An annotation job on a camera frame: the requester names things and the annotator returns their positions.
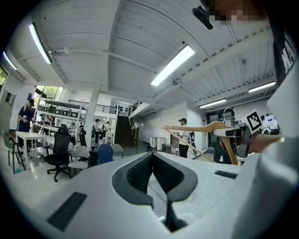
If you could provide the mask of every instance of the railing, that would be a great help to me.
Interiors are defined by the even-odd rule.
[[[69,102],[70,103],[79,103],[80,101],[69,99]],[[84,102],[83,106],[85,106],[86,108],[88,108],[89,103],[88,102]],[[103,113],[109,113],[109,114],[116,114],[117,107],[111,107],[111,106],[106,106],[106,105],[96,105],[95,111],[103,112]]]
[[[138,106],[141,105],[141,104],[142,104],[142,102],[137,101],[137,102],[136,102],[136,103],[129,109],[129,115],[130,115],[131,113],[133,113],[133,112],[135,111],[135,109],[137,109]]]
[[[135,124],[134,124],[134,121],[133,121],[132,118],[130,119],[130,126],[131,126],[132,135],[134,137],[135,146],[138,147],[138,142],[139,142],[139,128],[135,127]]]

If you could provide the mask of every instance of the floor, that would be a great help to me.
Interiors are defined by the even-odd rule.
[[[148,144],[144,142],[140,142],[137,148],[124,147],[124,156],[145,152],[147,145]],[[43,154],[46,154],[44,149],[39,148],[37,157],[30,160],[31,169],[26,171],[24,171],[22,164],[19,164],[15,159],[15,168],[19,169],[19,172],[13,174],[12,155],[10,157],[11,166],[9,166],[7,150],[4,146],[3,137],[0,135],[1,176],[8,185],[15,200],[26,204],[33,210],[43,198],[46,198],[59,188],[64,187],[69,182],[68,176],[61,173],[57,176],[58,182],[54,182],[54,173],[48,175],[46,172],[46,170],[54,167],[43,160]],[[148,195],[153,197],[154,212],[157,218],[163,220],[166,217],[167,197],[154,175],[152,175],[149,180]]]

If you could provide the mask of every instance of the ceiling light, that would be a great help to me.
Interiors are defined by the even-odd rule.
[[[158,86],[162,81],[164,81],[172,72],[176,70],[181,64],[188,60],[195,51],[186,45],[160,72],[160,74],[151,83],[154,86]]]
[[[6,55],[5,52],[3,52],[3,56],[4,56],[5,60],[12,66],[12,68],[14,68],[14,70],[18,70],[18,69],[16,68],[16,66],[15,66],[15,65],[11,62],[11,60],[8,58],[8,56]]]
[[[200,106],[200,108],[206,108],[206,107],[209,107],[209,106],[212,106],[212,105],[217,105],[217,104],[221,104],[223,102],[226,102],[226,99],[222,99],[222,100],[219,100],[219,101],[215,101],[215,102],[212,102],[210,104],[207,104],[207,105],[202,105]]]
[[[38,32],[36,30],[35,23],[32,23],[32,24],[29,25],[29,30],[30,30],[30,33],[32,35],[32,38],[33,38],[34,42],[36,43],[37,48],[39,49],[39,52],[42,54],[42,56],[45,59],[46,63],[51,64],[52,61],[49,58],[45,47],[41,43],[41,39],[40,39],[40,37],[38,35]]]
[[[254,92],[254,91],[258,91],[258,90],[261,90],[261,89],[264,89],[264,88],[273,86],[273,85],[275,85],[275,84],[276,84],[275,81],[274,81],[274,82],[271,82],[271,83],[268,83],[268,84],[264,84],[264,85],[261,85],[261,86],[259,86],[259,87],[257,87],[257,88],[250,89],[250,90],[248,91],[248,93],[252,93],[252,92]]]

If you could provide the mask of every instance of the white ceiling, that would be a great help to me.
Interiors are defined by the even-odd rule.
[[[81,90],[101,84],[107,94],[162,107],[182,100],[202,105],[222,96],[246,98],[250,84],[275,79],[269,27],[216,23],[206,30],[191,12],[198,5],[198,0],[44,1],[16,29],[8,56],[25,84]],[[32,22],[52,52],[51,65],[29,33]],[[186,44],[195,55],[152,86]]]

